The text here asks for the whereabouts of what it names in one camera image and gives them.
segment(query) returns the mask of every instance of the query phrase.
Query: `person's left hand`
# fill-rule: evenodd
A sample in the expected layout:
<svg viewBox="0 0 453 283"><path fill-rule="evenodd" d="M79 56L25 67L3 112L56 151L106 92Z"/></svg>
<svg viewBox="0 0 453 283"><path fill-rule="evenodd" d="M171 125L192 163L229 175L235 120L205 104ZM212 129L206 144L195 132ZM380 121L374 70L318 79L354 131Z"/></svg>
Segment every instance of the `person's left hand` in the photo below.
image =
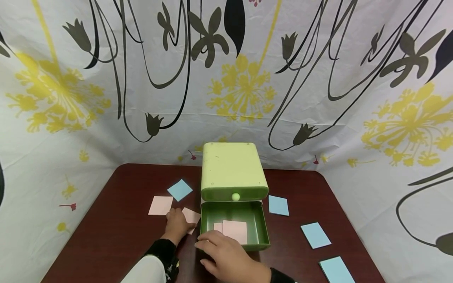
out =
<svg viewBox="0 0 453 283"><path fill-rule="evenodd" d="M167 226L165 227L165 234L161 239L168 239L175 246L178 246L187 232L195 227L197 227L196 223L187 223L181 208L172 208L167 213Z"/></svg>

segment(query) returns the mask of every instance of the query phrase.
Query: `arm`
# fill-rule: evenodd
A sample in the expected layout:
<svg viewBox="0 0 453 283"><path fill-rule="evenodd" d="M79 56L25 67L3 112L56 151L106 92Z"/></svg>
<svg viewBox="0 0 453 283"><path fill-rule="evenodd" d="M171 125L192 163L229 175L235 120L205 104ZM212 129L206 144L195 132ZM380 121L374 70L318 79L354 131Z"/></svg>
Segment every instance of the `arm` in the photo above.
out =
<svg viewBox="0 0 453 283"><path fill-rule="evenodd" d="M179 260L176 247L187 231L195 228L187 223L180 208L167 213L165 234L146 251L121 283L166 283L173 282L178 275Z"/></svg>
<svg viewBox="0 0 453 283"><path fill-rule="evenodd" d="M202 259L206 270L221 281L231 283L294 283L276 269L252 260L234 239L218 231L208 231L198 237L195 247L215 261Z"/></svg>

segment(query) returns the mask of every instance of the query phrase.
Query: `shower curtain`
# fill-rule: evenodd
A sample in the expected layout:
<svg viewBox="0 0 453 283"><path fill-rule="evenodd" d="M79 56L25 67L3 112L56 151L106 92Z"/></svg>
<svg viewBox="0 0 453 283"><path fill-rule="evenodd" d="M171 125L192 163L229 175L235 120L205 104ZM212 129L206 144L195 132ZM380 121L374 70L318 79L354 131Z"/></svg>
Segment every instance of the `shower curtain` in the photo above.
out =
<svg viewBox="0 0 453 283"><path fill-rule="evenodd" d="M116 167L208 141L319 171L387 282L453 280L451 1L1 7L0 282L40 282Z"/></svg>

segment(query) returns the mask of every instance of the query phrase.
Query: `pink paper card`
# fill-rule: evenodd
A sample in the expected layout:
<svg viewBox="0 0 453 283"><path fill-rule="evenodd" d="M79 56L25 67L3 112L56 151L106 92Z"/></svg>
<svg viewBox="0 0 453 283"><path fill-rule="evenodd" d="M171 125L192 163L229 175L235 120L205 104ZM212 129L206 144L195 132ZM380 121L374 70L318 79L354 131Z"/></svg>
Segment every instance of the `pink paper card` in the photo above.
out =
<svg viewBox="0 0 453 283"><path fill-rule="evenodd" d="M214 230L223 233L223 223L214 223Z"/></svg>
<svg viewBox="0 0 453 283"><path fill-rule="evenodd" d="M154 197L148 215L166 215L173 202L173 197Z"/></svg>
<svg viewBox="0 0 453 283"><path fill-rule="evenodd" d="M247 222L224 220L222 233L225 236L235 239L241 245L247 244Z"/></svg>
<svg viewBox="0 0 453 283"><path fill-rule="evenodd" d="M183 208L183 214L186 217L187 223L198 223L198 221L200 221L201 215L199 213L196 213L196 212L186 208L186 207ZM187 232L187 234L192 235L194 230L195 230L195 228L190 230L189 232Z"/></svg>

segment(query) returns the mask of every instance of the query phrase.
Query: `black sleeve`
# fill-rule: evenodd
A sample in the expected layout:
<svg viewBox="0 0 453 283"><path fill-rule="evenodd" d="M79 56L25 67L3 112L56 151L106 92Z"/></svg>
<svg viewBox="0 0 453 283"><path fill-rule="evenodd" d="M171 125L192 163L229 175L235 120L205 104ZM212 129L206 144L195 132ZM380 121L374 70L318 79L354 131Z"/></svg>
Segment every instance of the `black sleeve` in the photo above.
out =
<svg viewBox="0 0 453 283"><path fill-rule="evenodd" d="M146 251L144 256L151 254L157 257L164 265L167 282L174 282L179 272L179 259L175 252L176 246L172 241L159 239Z"/></svg>
<svg viewBox="0 0 453 283"><path fill-rule="evenodd" d="M274 268L271 268L270 271L272 273L270 283L295 283L294 279Z"/></svg>

